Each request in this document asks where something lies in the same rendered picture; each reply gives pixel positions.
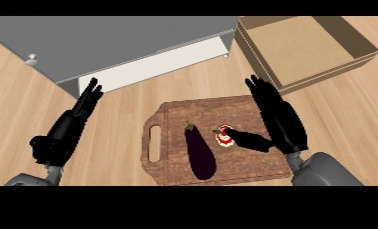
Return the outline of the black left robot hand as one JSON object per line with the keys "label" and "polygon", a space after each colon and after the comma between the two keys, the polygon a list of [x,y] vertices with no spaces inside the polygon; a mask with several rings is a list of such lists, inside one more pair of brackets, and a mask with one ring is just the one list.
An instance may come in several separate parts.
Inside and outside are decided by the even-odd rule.
{"label": "black left robot hand", "polygon": [[48,135],[36,136],[30,141],[33,157],[39,164],[65,166],[102,95],[102,86],[98,79],[92,78],[74,107],[61,115]]}

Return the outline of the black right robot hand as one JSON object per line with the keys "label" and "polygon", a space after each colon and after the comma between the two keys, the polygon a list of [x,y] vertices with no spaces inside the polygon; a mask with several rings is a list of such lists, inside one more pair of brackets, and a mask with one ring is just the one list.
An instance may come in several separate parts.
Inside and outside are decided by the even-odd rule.
{"label": "black right robot hand", "polygon": [[277,147],[284,154],[308,150],[308,133],[303,122],[277,88],[256,75],[246,79],[246,84],[260,109],[269,139],[234,129],[225,130],[226,135],[235,140],[240,147],[265,153],[272,147]]}

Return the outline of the brown wooden cutting board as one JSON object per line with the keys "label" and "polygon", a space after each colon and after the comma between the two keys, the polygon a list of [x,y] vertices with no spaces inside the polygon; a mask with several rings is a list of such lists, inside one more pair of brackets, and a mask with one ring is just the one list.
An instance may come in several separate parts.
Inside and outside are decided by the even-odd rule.
{"label": "brown wooden cutting board", "polygon": [[[195,177],[189,165],[187,122],[198,127],[216,157],[216,174],[206,181]],[[277,148],[262,153],[218,143],[213,131],[223,125],[269,137],[250,95],[161,104],[145,123],[141,157],[144,169],[158,185],[228,185],[291,176],[287,158]]]}

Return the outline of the dark purple eggplant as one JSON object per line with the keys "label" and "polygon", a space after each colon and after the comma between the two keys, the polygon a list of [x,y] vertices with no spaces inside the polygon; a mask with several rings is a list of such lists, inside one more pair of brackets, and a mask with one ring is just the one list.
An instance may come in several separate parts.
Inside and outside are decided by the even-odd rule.
{"label": "dark purple eggplant", "polygon": [[218,170],[216,158],[198,127],[187,122],[185,138],[192,172],[200,180],[209,180]]}

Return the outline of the brown cardboard box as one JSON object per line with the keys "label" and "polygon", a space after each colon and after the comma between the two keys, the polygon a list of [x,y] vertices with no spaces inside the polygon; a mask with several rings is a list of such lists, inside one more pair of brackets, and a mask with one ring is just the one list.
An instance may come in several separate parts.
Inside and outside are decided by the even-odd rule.
{"label": "brown cardboard box", "polygon": [[342,16],[244,16],[235,41],[283,95],[364,66],[378,46]]}

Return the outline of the red and white vegetable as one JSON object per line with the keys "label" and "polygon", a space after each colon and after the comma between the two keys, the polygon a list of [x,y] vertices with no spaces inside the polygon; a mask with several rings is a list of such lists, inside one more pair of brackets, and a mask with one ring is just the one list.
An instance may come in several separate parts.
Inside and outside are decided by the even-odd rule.
{"label": "red and white vegetable", "polygon": [[231,126],[228,124],[220,125],[213,131],[216,142],[222,147],[231,147],[235,145],[235,140],[225,132],[226,129],[231,129]]}

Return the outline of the grey cabinet door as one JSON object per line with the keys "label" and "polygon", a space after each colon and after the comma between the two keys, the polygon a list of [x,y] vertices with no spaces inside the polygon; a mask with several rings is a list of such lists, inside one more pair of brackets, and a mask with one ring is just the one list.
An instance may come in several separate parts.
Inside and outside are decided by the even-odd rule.
{"label": "grey cabinet door", "polygon": [[235,31],[235,16],[0,16],[0,44],[57,83]]}

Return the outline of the white cabinet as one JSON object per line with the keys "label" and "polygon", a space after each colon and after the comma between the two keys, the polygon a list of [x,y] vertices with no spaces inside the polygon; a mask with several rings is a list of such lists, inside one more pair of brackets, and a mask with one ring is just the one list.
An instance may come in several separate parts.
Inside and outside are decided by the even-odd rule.
{"label": "white cabinet", "polygon": [[58,86],[79,98],[91,79],[96,78],[102,91],[111,92],[210,59],[228,57],[234,36],[235,29],[229,29],[151,56],[61,81]]}

